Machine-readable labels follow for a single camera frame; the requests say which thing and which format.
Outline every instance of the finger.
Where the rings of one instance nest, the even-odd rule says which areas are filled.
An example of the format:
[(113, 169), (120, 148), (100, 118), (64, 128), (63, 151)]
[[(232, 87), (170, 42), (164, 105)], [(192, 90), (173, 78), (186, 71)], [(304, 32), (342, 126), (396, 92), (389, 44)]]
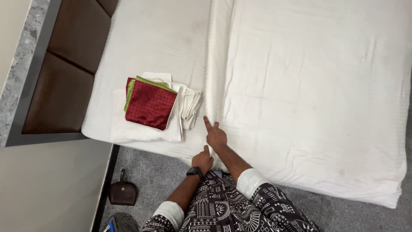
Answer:
[(203, 150), (209, 155), (209, 146), (208, 145), (205, 145), (203, 147)]
[(212, 125), (210, 125), (209, 119), (206, 116), (203, 116), (203, 120), (205, 121), (206, 130), (209, 132), (209, 130), (212, 128)]

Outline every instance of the smartwatch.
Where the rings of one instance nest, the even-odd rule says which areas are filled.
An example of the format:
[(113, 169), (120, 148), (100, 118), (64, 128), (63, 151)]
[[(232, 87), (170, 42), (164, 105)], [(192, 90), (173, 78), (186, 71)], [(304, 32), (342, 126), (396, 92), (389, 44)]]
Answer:
[(199, 167), (190, 168), (190, 169), (187, 171), (186, 175), (199, 175), (200, 179), (203, 178), (202, 170), (200, 170)]

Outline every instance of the gray carpet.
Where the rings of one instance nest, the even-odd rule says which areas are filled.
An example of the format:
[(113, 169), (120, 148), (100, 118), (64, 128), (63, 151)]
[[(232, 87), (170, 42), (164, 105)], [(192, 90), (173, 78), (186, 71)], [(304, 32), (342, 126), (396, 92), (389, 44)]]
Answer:
[[(281, 187), (295, 205), (327, 232), (411, 232), (412, 231), (412, 111), (406, 132), (407, 173), (402, 182), (403, 193), (398, 207), (382, 206), (339, 199), (304, 190)], [(101, 228), (116, 212), (131, 214), (140, 228), (157, 207), (179, 185), (188, 167), (178, 159), (121, 147), (112, 182), (117, 182), (120, 170), (126, 169), (128, 180), (140, 192), (137, 203), (113, 206), (107, 200)]]

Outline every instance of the brown dustpan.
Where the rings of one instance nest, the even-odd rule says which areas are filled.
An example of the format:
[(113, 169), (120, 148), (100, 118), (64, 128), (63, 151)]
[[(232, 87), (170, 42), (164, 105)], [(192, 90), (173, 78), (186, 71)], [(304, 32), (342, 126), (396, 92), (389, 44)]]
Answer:
[(134, 183), (124, 182), (124, 173), (120, 173), (120, 181), (109, 187), (109, 201), (112, 205), (134, 206), (137, 200), (137, 188)]

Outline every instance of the headboard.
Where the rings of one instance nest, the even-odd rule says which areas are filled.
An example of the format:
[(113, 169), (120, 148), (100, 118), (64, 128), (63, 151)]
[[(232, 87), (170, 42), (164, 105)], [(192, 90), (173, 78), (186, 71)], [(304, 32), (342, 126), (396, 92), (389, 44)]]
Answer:
[(117, 0), (62, 0), (22, 134), (79, 133)]

